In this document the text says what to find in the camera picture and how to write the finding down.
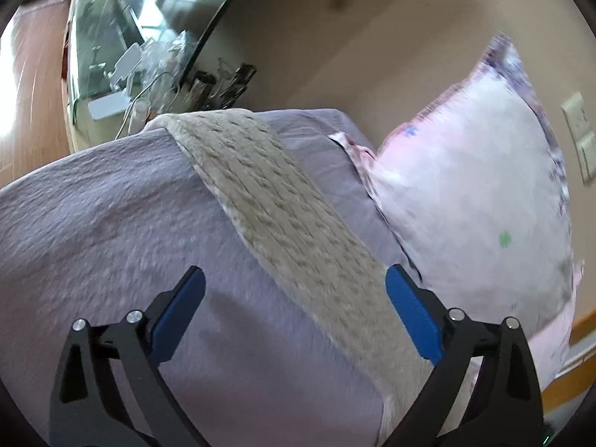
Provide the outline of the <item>beige cable-knit sweater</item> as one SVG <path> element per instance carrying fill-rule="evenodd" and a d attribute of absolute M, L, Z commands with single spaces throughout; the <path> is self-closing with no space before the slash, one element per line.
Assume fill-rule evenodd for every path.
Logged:
<path fill-rule="evenodd" d="M 377 387 L 385 441 L 430 379 L 385 289 L 386 266 L 257 114 L 163 114 L 166 129 L 284 293 Z"/>

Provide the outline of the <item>lavender bed sheet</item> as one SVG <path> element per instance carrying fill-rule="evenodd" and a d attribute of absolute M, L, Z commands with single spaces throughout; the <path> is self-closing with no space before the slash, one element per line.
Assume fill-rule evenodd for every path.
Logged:
<path fill-rule="evenodd" d="M 118 322 L 193 265 L 207 293 L 159 370 L 210 444 L 377 442 L 382 393 L 261 267 L 163 129 L 1 192 L 1 378 L 38 434 L 73 322 Z"/>

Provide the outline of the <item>left pink floral pillow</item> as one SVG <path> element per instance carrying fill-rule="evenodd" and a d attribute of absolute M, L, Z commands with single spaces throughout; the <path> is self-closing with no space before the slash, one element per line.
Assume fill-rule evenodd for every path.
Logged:
<path fill-rule="evenodd" d="M 568 351 L 582 269 L 563 152 L 512 41 L 493 37 L 468 78 L 377 150 L 332 138 L 422 285 L 474 320 L 518 319 L 548 386 Z"/>

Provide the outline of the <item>glass-top side table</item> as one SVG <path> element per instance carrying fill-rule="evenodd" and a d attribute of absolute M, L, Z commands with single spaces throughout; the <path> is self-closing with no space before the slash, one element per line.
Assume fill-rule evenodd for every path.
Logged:
<path fill-rule="evenodd" d="M 72 152 L 139 132 L 184 107 L 195 38 L 167 23 L 159 0 L 72 0 L 61 96 Z"/>

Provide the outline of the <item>white wall switch plate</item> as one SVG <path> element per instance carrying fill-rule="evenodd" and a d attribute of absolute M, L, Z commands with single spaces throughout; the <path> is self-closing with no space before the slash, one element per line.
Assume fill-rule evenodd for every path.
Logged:
<path fill-rule="evenodd" d="M 583 183 L 589 184 L 595 180 L 596 140 L 580 92 L 562 104 L 562 112 L 574 141 Z"/>

